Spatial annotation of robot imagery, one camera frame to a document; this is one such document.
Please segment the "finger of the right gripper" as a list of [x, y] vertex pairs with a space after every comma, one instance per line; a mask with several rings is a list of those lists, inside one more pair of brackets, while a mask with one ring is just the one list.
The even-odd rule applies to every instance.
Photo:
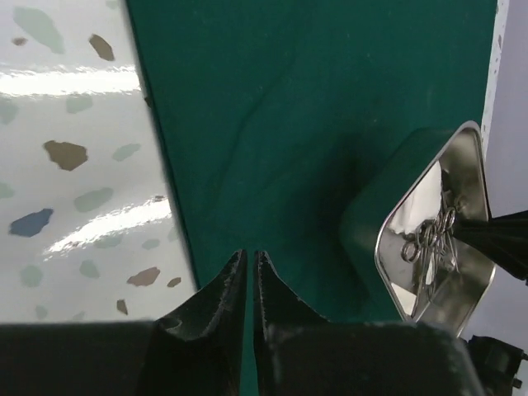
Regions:
[[491, 218], [488, 221], [457, 219], [455, 238], [527, 283], [527, 211]]

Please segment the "stainless steel tray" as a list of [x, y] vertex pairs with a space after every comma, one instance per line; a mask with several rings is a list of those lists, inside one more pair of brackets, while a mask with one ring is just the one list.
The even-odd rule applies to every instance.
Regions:
[[412, 132], [346, 208], [339, 236], [374, 322], [438, 323], [461, 334], [496, 266], [455, 237], [487, 221], [479, 126]]

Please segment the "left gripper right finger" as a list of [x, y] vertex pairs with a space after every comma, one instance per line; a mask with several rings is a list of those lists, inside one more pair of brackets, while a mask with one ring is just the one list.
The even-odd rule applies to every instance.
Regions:
[[253, 348], [261, 395], [482, 395], [463, 343], [424, 323], [331, 323], [277, 274], [253, 272]]

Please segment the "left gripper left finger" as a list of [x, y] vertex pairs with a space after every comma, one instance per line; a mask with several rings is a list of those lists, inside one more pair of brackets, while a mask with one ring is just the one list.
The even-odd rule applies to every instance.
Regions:
[[1, 327], [3, 395], [237, 395], [248, 257], [165, 316]]

